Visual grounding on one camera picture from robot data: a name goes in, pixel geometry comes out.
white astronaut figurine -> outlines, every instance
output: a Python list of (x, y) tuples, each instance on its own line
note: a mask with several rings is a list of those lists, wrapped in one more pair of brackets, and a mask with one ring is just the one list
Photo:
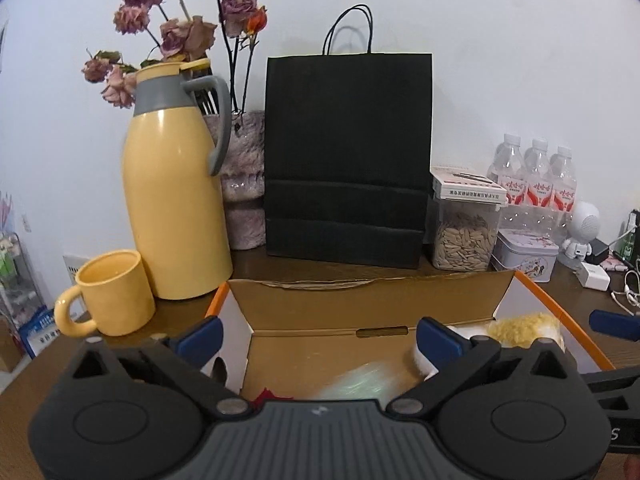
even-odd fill
[(578, 202), (568, 225), (570, 238), (562, 242), (561, 250), (570, 260), (584, 261), (591, 254), (591, 242), (600, 231), (600, 212), (588, 202)]

brown cardboard box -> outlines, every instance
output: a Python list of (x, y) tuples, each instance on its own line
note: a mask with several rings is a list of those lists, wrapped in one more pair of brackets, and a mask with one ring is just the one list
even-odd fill
[(0, 317), (0, 372), (12, 372), (22, 360), (22, 353), (16, 345), (9, 324)]
[(521, 272), (481, 272), (334, 283), (231, 280), (208, 314), (223, 321), (226, 386), (254, 399), (264, 388), (309, 399), (340, 375), (383, 362), (407, 390), (420, 376), (413, 362), (423, 316), (453, 326), (482, 327), (494, 317), (548, 310), (563, 325), (581, 372), (612, 368), (554, 300)]

wooden table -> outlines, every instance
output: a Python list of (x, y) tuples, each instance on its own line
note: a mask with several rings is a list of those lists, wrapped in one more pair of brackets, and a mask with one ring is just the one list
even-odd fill
[[(280, 282), (442, 274), (424, 259), (417, 270), (386, 269), (270, 258), (266, 256), (264, 248), (234, 254), (234, 269), (235, 278)], [(551, 281), (542, 287), (590, 334), (613, 364), (617, 367), (640, 364), (640, 346), (593, 333), (588, 327), (588, 316), (593, 309), (619, 311), (607, 294), (582, 288), (575, 276), (560, 264), (554, 268)], [(154, 333), (177, 335), (203, 317), (209, 301), (210, 296), (189, 301), (158, 301), (158, 312), (148, 325), (129, 336), (107, 340), (113, 345), (132, 346)], [(0, 396), (0, 480), (42, 478), (29, 450), (27, 427), (33, 413), (80, 344), (81, 340), (60, 336)], [(597, 480), (622, 479), (624, 458), (620, 455), (607, 456)]]

white bottle cap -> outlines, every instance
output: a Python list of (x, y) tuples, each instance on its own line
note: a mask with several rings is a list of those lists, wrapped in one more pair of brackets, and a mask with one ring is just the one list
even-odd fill
[(533, 139), (531, 145), (534, 150), (540, 150), (541, 152), (546, 152), (549, 147), (549, 143), (545, 139)]
[(512, 134), (504, 134), (504, 143), (505, 144), (515, 144), (516, 146), (520, 146), (520, 136), (512, 135)]
[(571, 148), (558, 146), (558, 155), (564, 156), (565, 158), (571, 158)]

red and white label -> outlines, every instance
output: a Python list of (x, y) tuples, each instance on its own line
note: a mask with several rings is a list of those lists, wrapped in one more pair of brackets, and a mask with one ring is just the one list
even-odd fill
[(537, 205), (539, 207), (549, 207), (553, 196), (554, 187), (550, 182), (539, 180), (529, 183), (525, 195), (525, 204)]
[(575, 189), (570, 187), (554, 187), (554, 199), (551, 204), (558, 211), (571, 211), (574, 207)]
[(512, 176), (499, 176), (498, 185), (507, 190), (507, 201), (510, 204), (520, 204), (524, 200), (524, 193), (527, 189), (525, 180)]

